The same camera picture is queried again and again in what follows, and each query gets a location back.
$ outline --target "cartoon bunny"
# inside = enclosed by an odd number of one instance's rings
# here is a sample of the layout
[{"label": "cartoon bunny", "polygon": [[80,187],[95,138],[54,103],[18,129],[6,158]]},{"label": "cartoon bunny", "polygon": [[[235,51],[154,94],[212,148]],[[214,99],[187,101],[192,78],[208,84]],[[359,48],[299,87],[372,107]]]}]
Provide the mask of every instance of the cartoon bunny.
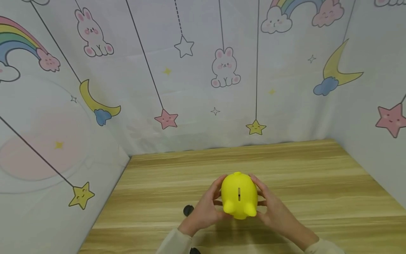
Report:
[{"label": "cartoon bunny", "polygon": [[114,53],[113,46],[104,41],[100,26],[93,20],[87,8],[83,8],[83,11],[76,10],[75,16],[78,20],[79,35],[87,41],[87,46],[83,49],[88,56],[106,56]]},{"label": "cartoon bunny", "polygon": [[212,86],[225,87],[238,84],[241,80],[240,75],[234,72],[237,69],[237,61],[233,57],[233,49],[228,47],[225,51],[221,48],[216,50],[216,59],[213,62],[212,70],[216,78],[212,79]]}]

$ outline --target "rainbow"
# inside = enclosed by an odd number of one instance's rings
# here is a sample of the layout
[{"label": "rainbow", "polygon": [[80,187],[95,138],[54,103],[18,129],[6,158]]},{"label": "rainbow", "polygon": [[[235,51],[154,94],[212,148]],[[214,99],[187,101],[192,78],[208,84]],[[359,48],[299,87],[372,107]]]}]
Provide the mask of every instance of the rainbow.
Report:
[{"label": "rainbow", "polygon": [[0,16],[0,62],[9,65],[7,54],[14,49],[23,49],[32,53],[38,60],[37,49],[48,54],[47,50],[21,25],[11,19]]},{"label": "rainbow", "polygon": [[301,4],[306,2],[312,2],[316,6],[317,13],[320,12],[320,7],[322,6],[325,0],[273,0],[271,3],[271,8],[278,6],[282,14],[286,14],[288,18],[292,14],[293,10]]}]

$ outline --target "yellow star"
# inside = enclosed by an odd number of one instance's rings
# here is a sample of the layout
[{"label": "yellow star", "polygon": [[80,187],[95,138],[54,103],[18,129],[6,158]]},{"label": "yellow star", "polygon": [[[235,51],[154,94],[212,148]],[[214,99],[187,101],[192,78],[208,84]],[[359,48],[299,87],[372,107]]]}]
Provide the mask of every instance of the yellow star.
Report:
[{"label": "yellow star", "polygon": [[262,130],[265,129],[265,127],[266,127],[266,125],[259,124],[256,119],[252,124],[248,124],[246,126],[248,129],[250,129],[250,135],[252,135],[254,133],[262,135]]},{"label": "yellow star", "polygon": [[89,190],[89,182],[83,185],[82,188],[80,187],[73,187],[73,192],[75,196],[73,197],[72,201],[69,203],[69,206],[79,205],[82,210],[86,208],[87,201],[94,197],[94,193]]},{"label": "yellow star", "polygon": [[63,147],[63,142],[55,142],[55,148],[54,149],[62,149]]},{"label": "yellow star", "polygon": [[172,70],[171,69],[168,69],[167,67],[165,68],[165,71],[164,72],[162,72],[162,73],[165,73],[166,75],[168,75],[169,76],[169,74],[172,72]]}]

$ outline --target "hand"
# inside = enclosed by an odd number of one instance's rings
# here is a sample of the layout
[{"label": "hand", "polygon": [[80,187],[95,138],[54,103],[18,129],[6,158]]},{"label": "hand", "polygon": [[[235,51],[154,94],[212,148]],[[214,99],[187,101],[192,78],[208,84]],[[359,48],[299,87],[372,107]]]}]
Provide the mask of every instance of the hand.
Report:
[{"label": "hand", "polygon": [[266,206],[267,210],[265,213],[257,211],[257,217],[266,226],[291,240],[303,251],[319,241],[319,237],[302,225],[268,186],[256,176],[250,174],[250,177],[260,189],[258,195],[265,198],[264,201],[258,201],[258,206]]},{"label": "hand", "polygon": [[203,194],[193,212],[178,227],[181,233],[193,237],[200,229],[208,228],[222,219],[232,218],[231,215],[224,211],[217,211],[215,208],[215,206],[223,205],[221,201],[216,199],[221,196],[220,188],[226,176],[217,178],[207,192]]}]

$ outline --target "black object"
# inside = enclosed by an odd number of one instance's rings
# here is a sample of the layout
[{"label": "black object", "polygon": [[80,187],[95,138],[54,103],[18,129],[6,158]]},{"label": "black object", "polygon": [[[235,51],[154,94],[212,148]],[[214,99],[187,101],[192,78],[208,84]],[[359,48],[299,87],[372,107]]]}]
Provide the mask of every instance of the black object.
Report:
[{"label": "black object", "polygon": [[192,248],[192,249],[190,249],[189,254],[200,254],[200,251],[196,248]]},{"label": "black object", "polygon": [[185,208],[183,208],[183,214],[186,216],[186,217],[188,217],[189,216],[189,214],[191,214],[192,212],[193,212],[193,210],[194,210],[194,207],[192,206],[192,205],[187,205],[187,206],[185,206]]}]

